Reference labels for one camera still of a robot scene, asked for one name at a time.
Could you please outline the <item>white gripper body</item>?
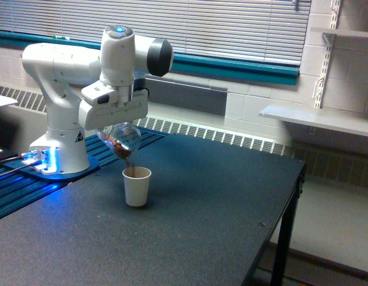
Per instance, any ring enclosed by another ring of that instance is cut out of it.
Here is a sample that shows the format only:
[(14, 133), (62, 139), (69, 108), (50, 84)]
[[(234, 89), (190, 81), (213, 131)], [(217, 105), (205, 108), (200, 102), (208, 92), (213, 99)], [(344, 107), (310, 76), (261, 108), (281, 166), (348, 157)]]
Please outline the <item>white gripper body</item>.
[(79, 124), (86, 130), (101, 129), (146, 117), (148, 91), (132, 91), (133, 86), (114, 89), (95, 82), (81, 90)]

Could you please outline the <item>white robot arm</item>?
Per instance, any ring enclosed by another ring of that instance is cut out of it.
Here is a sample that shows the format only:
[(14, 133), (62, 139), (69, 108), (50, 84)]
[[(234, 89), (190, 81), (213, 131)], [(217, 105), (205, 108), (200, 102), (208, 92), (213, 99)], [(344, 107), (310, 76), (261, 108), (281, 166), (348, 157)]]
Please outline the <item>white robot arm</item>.
[(36, 170), (52, 176), (89, 169), (85, 132), (146, 117), (145, 78), (164, 76), (173, 60), (167, 39), (140, 36), (126, 26), (106, 27), (100, 49), (28, 45), (23, 67), (40, 87), (47, 112), (46, 132), (30, 145), (43, 153)]

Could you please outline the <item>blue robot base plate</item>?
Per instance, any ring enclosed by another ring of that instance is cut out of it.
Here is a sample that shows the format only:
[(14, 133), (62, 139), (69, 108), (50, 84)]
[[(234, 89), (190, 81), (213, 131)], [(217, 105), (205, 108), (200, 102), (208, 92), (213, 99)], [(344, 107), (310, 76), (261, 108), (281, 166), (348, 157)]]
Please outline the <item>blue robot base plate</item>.
[(94, 158), (93, 156), (88, 156), (88, 160), (90, 163), (89, 168), (77, 173), (59, 173), (45, 175), (35, 169), (30, 169), (29, 167), (19, 170), (19, 173), (33, 178), (43, 179), (45, 181), (74, 182), (85, 176), (90, 175), (91, 173), (94, 173), (100, 168), (98, 159)]

